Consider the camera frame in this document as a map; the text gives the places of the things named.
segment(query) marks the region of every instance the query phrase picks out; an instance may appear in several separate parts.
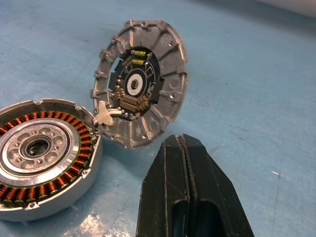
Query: black clamp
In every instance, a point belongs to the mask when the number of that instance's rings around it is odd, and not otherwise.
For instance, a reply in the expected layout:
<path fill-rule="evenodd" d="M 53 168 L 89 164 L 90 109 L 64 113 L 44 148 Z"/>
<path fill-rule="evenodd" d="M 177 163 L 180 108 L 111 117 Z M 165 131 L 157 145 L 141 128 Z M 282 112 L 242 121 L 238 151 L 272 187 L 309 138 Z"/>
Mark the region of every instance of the black clamp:
<path fill-rule="evenodd" d="M 137 237 L 253 237 L 235 189 L 188 135 L 161 145 L 141 192 Z"/>

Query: copper winding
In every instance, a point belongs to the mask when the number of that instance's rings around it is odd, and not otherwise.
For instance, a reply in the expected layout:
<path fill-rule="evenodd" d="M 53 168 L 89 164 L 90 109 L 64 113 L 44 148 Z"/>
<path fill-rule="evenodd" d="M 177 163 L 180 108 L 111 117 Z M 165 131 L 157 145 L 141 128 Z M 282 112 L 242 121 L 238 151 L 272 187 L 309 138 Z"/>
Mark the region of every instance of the copper winding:
<path fill-rule="evenodd" d="M 75 119 L 73 122 L 71 122 L 70 124 L 71 124 L 72 126 L 76 126 L 76 125 L 78 125 L 80 122 L 81 122 L 81 121 L 77 118 L 77 119 Z"/>
<path fill-rule="evenodd" d="M 47 117 L 48 118 L 54 117 L 54 111 L 49 111 Z"/>
<path fill-rule="evenodd" d="M 68 171 L 65 172 L 65 176 L 69 179 L 72 180 L 74 178 L 74 175 Z"/>
<path fill-rule="evenodd" d="M 90 134 L 83 134 L 83 135 L 81 135 L 80 137 L 81 137 L 81 140 L 84 140 L 84 139 L 91 139 Z"/>
<path fill-rule="evenodd" d="M 36 189 L 35 187 L 31 187 L 28 194 L 28 199 L 35 199 Z"/>
<path fill-rule="evenodd" d="M 86 153 L 80 153 L 79 154 L 79 158 L 83 158 L 83 159 L 89 159 L 89 154 L 86 154 Z"/>
<path fill-rule="evenodd" d="M 81 147 L 81 151 L 82 152 L 90 152 L 91 151 L 91 147 L 90 146 L 82 146 Z"/>
<path fill-rule="evenodd" d="M 6 200 L 12 200 L 16 194 L 17 190 L 15 188 L 11 189 L 10 192 L 5 196 Z"/>
<path fill-rule="evenodd" d="M 50 192 L 53 192 L 53 191 L 57 190 L 56 185 L 52 181 L 48 183 L 48 186 L 49 186 Z"/>
<path fill-rule="evenodd" d="M 90 140 L 83 140 L 83 141 L 81 141 L 81 144 L 82 145 L 87 145 L 87 146 L 91 146 L 91 141 Z"/>
<path fill-rule="evenodd" d="M 56 112 L 54 118 L 55 118 L 55 119 L 59 119 L 62 114 L 63 114 L 62 112 Z"/>
<path fill-rule="evenodd" d="M 66 120 L 66 119 L 68 118 L 68 115 L 69 115 L 69 114 L 63 114 L 60 119 L 61 119 L 61 120 Z"/>
<path fill-rule="evenodd" d="M 77 129 L 77 130 L 80 130 L 80 129 L 82 129 L 82 128 L 84 128 L 85 127 L 85 125 L 81 122 L 81 123 L 79 123 L 77 126 L 75 126 L 75 128 Z"/>
<path fill-rule="evenodd" d="M 41 118 L 45 118 L 47 116 L 47 113 L 45 112 L 45 111 L 42 111 L 41 113 L 40 113 L 40 117 Z"/>
<path fill-rule="evenodd" d="M 58 177 L 57 182 L 58 182 L 60 187 L 62 187 L 66 184 L 65 180 L 62 177 Z"/>
<path fill-rule="evenodd" d="M 17 124 L 23 123 L 23 120 L 21 120 L 20 118 L 16 118 L 15 121 L 17 122 Z"/>
<path fill-rule="evenodd" d="M 44 184 L 40 185 L 39 187 L 39 196 L 44 196 L 46 195 L 46 190 Z"/>
<path fill-rule="evenodd" d="M 20 189 L 16 199 L 19 201 L 24 200 L 25 194 L 26 194 L 26 189 Z"/>
<path fill-rule="evenodd" d="M 14 128 L 14 127 L 15 127 L 15 124 L 14 124 L 14 122 L 8 122 L 8 123 L 6 124 L 6 126 L 10 129 L 10 128 Z"/>
<path fill-rule="evenodd" d="M 39 115 L 35 112 L 35 113 L 32 113 L 32 117 L 33 117 L 33 119 L 38 119 Z"/>
<path fill-rule="evenodd" d="M 84 166 L 85 163 L 86 163 L 86 161 L 85 161 L 85 160 L 82 160 L 82 159 L 76 159 L 76 160 L 75 160 L 75 163 Z"/>
<path fill-rule="evenodd" d="M 30 121 L 31 117 L 29 115 L 24 115 L 24 120 L 25 122 Z"/>
<path fill-rule="evenodd" d="M 79 131 L 79 135 L 81 136 L 81 135 L 83 135 L 83 134 L 85 134 L 85 133 L 87 133 L 87 132 L 89 132 L 89 131 L 84 127 L 83 129 L 81 129 L 81 130 Z"/>
<path fill-rule="evenodd" d="M 71 122 L 72 120 L 74 120 L 75 119 L 75 117 L 74 116 L 72 116 L 72 115 L 70 115 L 69 117 L 68 117 L 68 119 L 66 120 L 66 122 Z"/>
<path fill-rule="evenodd" d="M 0 133 L 5 134 L 6 132 L 8 132 L 8 129 L 5 127 L 0 127 Z"/>
<path fill-rule="evenodd" d="M 78 166 L 73 165 L 70 167 L 70 170 L 78 174 L 81 169 Z"/>
<path fill-rule="evenodd" d="M 8 186 L 3 186 L 1 189 L 0 189 L 0 198 L 2 198 L 6 191 L 8 191 L 9 187 Z"/>

